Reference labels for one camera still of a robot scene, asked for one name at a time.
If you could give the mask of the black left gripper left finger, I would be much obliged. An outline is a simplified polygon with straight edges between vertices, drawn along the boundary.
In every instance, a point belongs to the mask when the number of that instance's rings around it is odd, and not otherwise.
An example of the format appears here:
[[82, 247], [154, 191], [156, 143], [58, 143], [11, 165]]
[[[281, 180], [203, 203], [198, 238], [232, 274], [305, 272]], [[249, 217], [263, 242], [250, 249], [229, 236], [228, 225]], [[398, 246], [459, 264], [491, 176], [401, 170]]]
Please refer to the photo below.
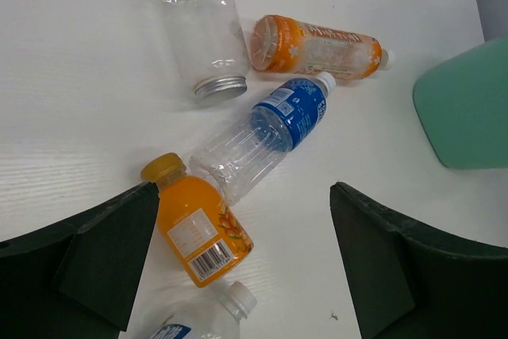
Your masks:
[[139, 184], [1, 243], [3, 338], [117, 338], [127, 330], [159, 206]]

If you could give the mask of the clear bottle green blue label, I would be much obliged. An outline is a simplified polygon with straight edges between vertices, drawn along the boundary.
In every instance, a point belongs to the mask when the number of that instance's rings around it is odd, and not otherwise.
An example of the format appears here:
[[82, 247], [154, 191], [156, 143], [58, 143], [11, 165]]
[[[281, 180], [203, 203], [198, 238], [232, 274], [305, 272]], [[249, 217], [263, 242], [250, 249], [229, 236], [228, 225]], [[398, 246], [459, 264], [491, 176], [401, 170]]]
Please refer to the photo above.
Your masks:
[[239, 338], [241, 321], [257, 306], [257, 298], [238, 281], [218, 296], [178, 302], [151, 337], [181, 338]]

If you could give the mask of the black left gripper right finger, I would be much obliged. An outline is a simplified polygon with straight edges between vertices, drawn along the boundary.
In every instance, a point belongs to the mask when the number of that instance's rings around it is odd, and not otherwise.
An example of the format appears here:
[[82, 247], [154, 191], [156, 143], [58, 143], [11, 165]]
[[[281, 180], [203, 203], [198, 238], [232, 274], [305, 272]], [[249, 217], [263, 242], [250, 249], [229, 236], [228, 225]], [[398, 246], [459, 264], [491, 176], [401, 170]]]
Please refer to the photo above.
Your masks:
[[505, 338], [507, 250], [427, 225], [347, 183], [329, 202], [363, 338]]

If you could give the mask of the clear jar with silver rim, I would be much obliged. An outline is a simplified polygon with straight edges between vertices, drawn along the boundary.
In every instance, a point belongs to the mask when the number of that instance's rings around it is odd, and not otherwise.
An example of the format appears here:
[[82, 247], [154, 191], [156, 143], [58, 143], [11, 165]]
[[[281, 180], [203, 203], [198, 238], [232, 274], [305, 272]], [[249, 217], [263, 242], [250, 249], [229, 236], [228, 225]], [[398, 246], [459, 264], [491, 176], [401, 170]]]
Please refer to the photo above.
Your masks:
[[170, 47], [194, 98], [219, 103], [248, 89], [248, 50], [234, 0], [158, 0]]

